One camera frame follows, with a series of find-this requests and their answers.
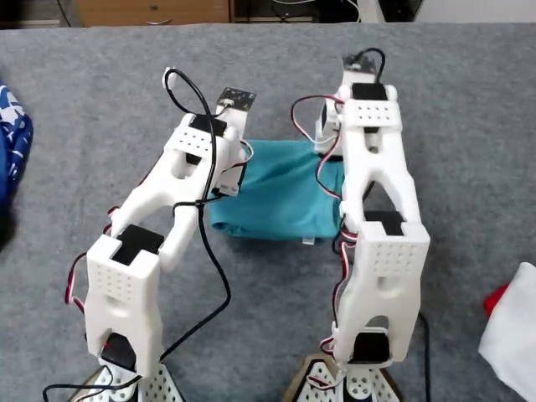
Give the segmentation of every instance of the teal cloth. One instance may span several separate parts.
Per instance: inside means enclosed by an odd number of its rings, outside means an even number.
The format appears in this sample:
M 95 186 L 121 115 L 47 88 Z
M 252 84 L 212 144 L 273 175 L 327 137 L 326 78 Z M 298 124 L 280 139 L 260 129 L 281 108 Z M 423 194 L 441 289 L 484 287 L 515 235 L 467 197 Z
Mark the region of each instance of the teal cloth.
M 315 180 L 318 155 L 305 141 L 250 140 L 240 193 L 210 204 L 210 224 L 228 235 L 263 240 L 331 238 L 338 231 L 338 201 Z M 321 180 L 341 192 L 343 163 L 326 162 Z

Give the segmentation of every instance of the black cable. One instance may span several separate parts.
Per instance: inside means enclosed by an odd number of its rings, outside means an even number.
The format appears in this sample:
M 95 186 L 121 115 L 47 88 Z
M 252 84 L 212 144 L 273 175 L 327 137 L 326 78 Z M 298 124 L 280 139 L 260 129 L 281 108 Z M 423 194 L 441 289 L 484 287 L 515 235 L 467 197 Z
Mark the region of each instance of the black cable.
M 201 93 L 199 88 L 181 70 L 169 69 L 168 71 L 166 71 L 166 74 L 164 75 L 164 86 L 166 87 L 166 92 L 169 95 L 169 97 L 170 97 L 171 101 L 173 102 L 173 104 L 176 107 L 178 107 L 181 111 L 183 111 L 184 113 L 196 114 L 195 112 L 189 110 L 186 106 L 183 106 L 183 104 L 180 103 L 177 100 L 177 98 L 175 97 L 175 95 L 173 94 L 173 90 L 169 87 L 169 76 L 171 74 L 177 74 L 179 77 L 181 77 L 188 84 L 188 86 L 193 90 L 193 92 L 195 93 L 195 95 L 198 97 L 198 99 L 200 101 L 201 101 L 201 98 L 199 96 L 201 95 L 203 97 L 204 103 L 206 104 L 207 101 L 204 99 L 203 94 Z M 220 117 L 221 115 L 223 115 L 227 111 L 227 109 L 229 109 L 228 106 L 224 107 L 224 109 L 220 113 L 218 113 L 217 115 L 213 115 L 212 113 L 210 113 L 210 115 L 213 116 L 213 117 Z
M 379 65 L 378 73 L 376 74 L 376 83 L 379 83 L 379 79 L 382 77 L 382 74 L 384 72 L 385 67 L 385 53 L 382 49 L 378 48 L 366 48 L 365 50 L 361 50 L 357 55 L 357 60 L 361 59 L 363 56 L 366 55 L 366 53 L 374 52 L 379 54 L 379 57 L 381 58 L 381 63 Z
M 108 374 L 110 375 L 110 381 L 108 382 L 108 385 L 107 386 L 110 386 L 113 384 L 114 382 L 114 375 L 113 373 L 111 372 L 111 370 L 108 368 L 108 366 L 105 366 L 105 368 L 108 370 Z M 75 399 L 75 402 L 80 402 L 81 400 L 85 400 L 85 399 L 89 399 L 89 398 L 93 398 L 94 396 L 98 396 L 100 394 L 102 394 L 104 391 L 106 391 L 105 389 L 101 389 L 100 391 L 98 392 L 95 392 L 95 393 L 88 393 L 87 395 L 84 395 L 83 397 L 79 397 L 79 398 L 76 398 Z
M 198 211 L 199 211 L 198 226 L 199 226 L 199 233 L 201 234 L 201 240 L 203 241 L 203 245 L 205 249 L 207 250 L 207 254 L 209 255 L 213 264 L 216 266 L 216 270 L 218 270 L 221 281 L 224 283 L 225 294 L 226 294 L 225 301 L 218 308 L 216 308 L 213 312 L 211 312 L 208 316 L 206 316 L 202 321 L 198 322 L 192 328 L 190 328 L 184 335 L 182 335 L 177 341 L 175 341 L 169 348 L 167 348 L 166 351 L 160 357 L 160 360 L 164 360 L 181 343 L 186 341 L 194 333 L 196 333 L 201 327 L 209 323 L 213 318 L 215 318 L 218 314 L 220 314 L 229 305 L 231 301 L 231 289 L 229 285 L 229 280 L 227 279 L 227 276 L 225 275 L 224 269 L 221 267 L 221 264 L 219 263 L 218 259 L 214 255 L 214 252 L 210 248 L 209 240 L 207 239 L 207 233 L 205 231 L 204 222 L 203 222 L 204 205 L 199 205 Z
M 56 0 L 56 2 L 58 3 L 59 12 L 61 13 L 62 18 L 65 20 L 65 23 L 67 24 L 67 26 L 71 28 L 72 25 L 70 24 L 70 21 L 67 18 L 67 13 L 64 10 L 64 6 L 61 4 L 61 0 Z
M 209 170 L 209 176 L 207 177 L 207 182 L 205 184 L 203 195 L 201 199 L 196 200 L 194 202 L 182 202 L 175 204 L 176 206 L 182 206 L 182 205 L 189 205 L 189 206 L 196 206 L 198 208 L 198 226 L 199 226 L 199 233 L 201 234 L 201 240 L 203 241 L 204 248 L 207 251 L 207 254 L 209 255 L 209 258 L 212 260 L 214 266 L 216 267 L 216 270 L 219 273 L 219 276 L 224 283 L 225 288 L 225 300 L 224 302 L 216 308 L 213 312 L 211 312 L 208 316 L 206 316 L 203 320 L 195 324 L 192 328 L 190 328 L 184 335 L 182 335 L 177 341 L 172 343 L 172 345 L 167 348 L 162 356 L 160 356 L 160 360 L 164 360 L 171 352 L 173 352 L 181 343 L 186 341 L 188 338 L 190 338 L 194 333 L 196 333 L 201 327 L 206 325 L 208 322 L 210 322 L 213 318 L 215 318 L 218 314 L 220 314 L 230 303 L 231 300 L 231 290 L 229 281 L 227 279 L 227 276 L 225 275 L 224 269 L 222 268 L 221 264 L 219 263 L 218 259 L 214 255 L 214 252 L 212 251 L 212 248 L 209 244 L 209 239 L 207 238 L 207 233 L 204 228 L 204 206 L 206 203 L 211 202 L 212 200 L 215 200 L 215 198 L 209 199 L 209 191 L 210 191 L 210 185 L 212 183 L 212 180 L 214 178 L 214 170 L 216 168 L 216 135 L 214 131 L 214 115 L 210 112 L 209 104 L 205 100 L 203 93 L 199 88 L 180 70 L 177 69 L 170 69 L 164 76 L 164 82 L 166 85 L 166 88 L 168 87 L 168 78 L 169 74 L 171 72 L 177 74 L 179 77 L 181 77 L 188 86 L 193 90 L 195 95 L 199 98 L 199 101 L 203 105 L 204 114 L 209 117 L 209 132 L 210 132 L 210 138 L 211 138 L 211 145 L 212 145 L 212 158 L 211 158 L 211 164 L 210 164 L 210 170 Z M 183 110 L 180 103 L 173 102 L 175 105 Z
M 431 372 L 430 372 L 430 324 L 422 312 L 419 312 L 419 319 L 425 330 L 425 395 L 426 402 L 432 401 L 431 394 Z
M 218 197 L 209 198 L 206 201 L 203 201 L 202 199 L 198 199 L 197 201 L 180 201 L 173 205 L 173 208 L 172 208 L 173 217 L 175 217 L 176 207 L 199 207 L 201 205 L 215 203 L 216 201 L 220 201 L 222 198 L 223 197 L 219 195 Z
M 104 366 L 104 367 L 105 367 L 105 369 L 108 370 L 108 373 L 110 375 L 112 375 L 111 371 L 110 371 L 110 368 L 108 366 Z M 125 388 L 130 387 L 131 385 L 133 385 L 134 383 L 139 381 L 141 377 L 142 377 L 141 375 L 137 375 L 136 377 L 134 377 L 130 381 L 128 381 L 128 382 L 126 382 L 124 384 L 119 384 L 119 385 L 83 385 L 83 384 L 51 384 L 51 385 L 47 385 L 46 387 L 43 388 L 43 402 L 49 402 L 48 393 L 49 393 L 49 391 L 51 389 L 101 389 L 102 392 L 104 392 L 104 391 L 119 391 L 120 389 L 125 389 Z

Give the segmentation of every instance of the drawer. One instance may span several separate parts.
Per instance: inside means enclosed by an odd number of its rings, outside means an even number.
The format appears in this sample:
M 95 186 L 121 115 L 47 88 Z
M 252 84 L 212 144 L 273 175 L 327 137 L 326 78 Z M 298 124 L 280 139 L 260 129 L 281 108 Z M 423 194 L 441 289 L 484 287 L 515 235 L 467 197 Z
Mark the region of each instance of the drawer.
M 186 23 L 227 23 L 229 10 L 190 9 L 177 10 L 111 10 L 81 11 L 80 18 L 86 27 L 121 25 L 179 25 Z
M 227 0 L 77 0 L 80 10 L 87 11 L 145 11 L 197 9 L 228 9 Z
M 227 23 L 229 0 L 78 0 L 85 26 Z

